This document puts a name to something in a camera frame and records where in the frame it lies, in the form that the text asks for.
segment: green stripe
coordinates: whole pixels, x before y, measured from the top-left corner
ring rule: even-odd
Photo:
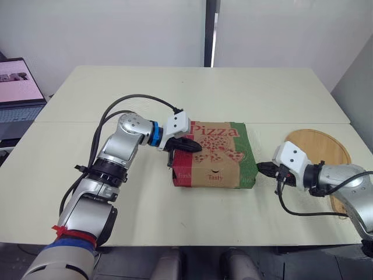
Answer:
[[[255,184],[255,176],[258,173],[258,168],[251,151],[246,126],[237,122],[231,122],[230,125],[240,135],[240,137],[233,137],[235,150],[245,155],[244,159],[240,162],[240,186],[238,188],[252,188]]]

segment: laptop keyboard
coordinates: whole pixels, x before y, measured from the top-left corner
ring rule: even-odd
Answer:
[[[0,123],[33,121],[43,107],[0,110]]]

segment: red tape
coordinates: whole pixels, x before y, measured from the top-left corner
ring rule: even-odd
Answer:
[[[94,245],[94,248],[96,248],[96,239],[89,234],[78,232],[77,230],[68,230],[66,226],[53,226],[52,229],[56,230],[57,239],[59,239],[62,235],[79,237],[91,242]]]

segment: white wall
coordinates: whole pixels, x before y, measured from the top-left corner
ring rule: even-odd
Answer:
[[[332,95],[373,152],[373,36],[343,75]]]
[[[204,0],[0,0],[0,50],[45,96],[77,65],[201,66]]]
[[[222,0],[215,66],[310,67],[331,91],[372,34],[372,0]]]

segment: white table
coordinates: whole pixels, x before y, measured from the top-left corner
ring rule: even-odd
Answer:
[[[37,122],[0,168],[0,242],[46,244],[55,238],[65,190],[85,164],[94,122]],[[353,163],[373,169],[373,157],[349,124],[247,124],[255,160],[268,161],[294,130],[311,128],[340,141]],[[115,130],[108,123],[102,139]],[[115,203],[118,217],[107,245],[327,245],[359,243],[349,220],[297,217],[281,209],[274,179],[261,174],[252,190],[174,187],[167,154],[140,147]],[[294,211],[331,211],[328,198],[287,187]]]
[[[129,94],[160,97],[201,121],[350,123],[306,68],[121,66],[77,67],[36,121],[98,121],[109,104]],[[172,113],[145,99],[127,100],[117,108],[161,123]]]
[[[268,161],[286,135],[313,128],[339,140],[353,163],[373,157],[331,95],[309,69],[130,68],[80,66],[51,99],[0,168],[0,242],[47,244],[59,202],[86,164],[105,108],[128,94],[151,94],[183,107],[192,120],[247,123],[257,162]],[[163,123],[172,113],[151,100],[131,109]],[[101,144],[116,127],[105,125]],[[349,220],[285,213],[275,181],[261,174],[252,190],[174,187],[167,154],[141,147],[115,203],[119,213],[106,245],[325,245],[359,243]],[[288,187],[294,211],[331,211],[329,199]]]

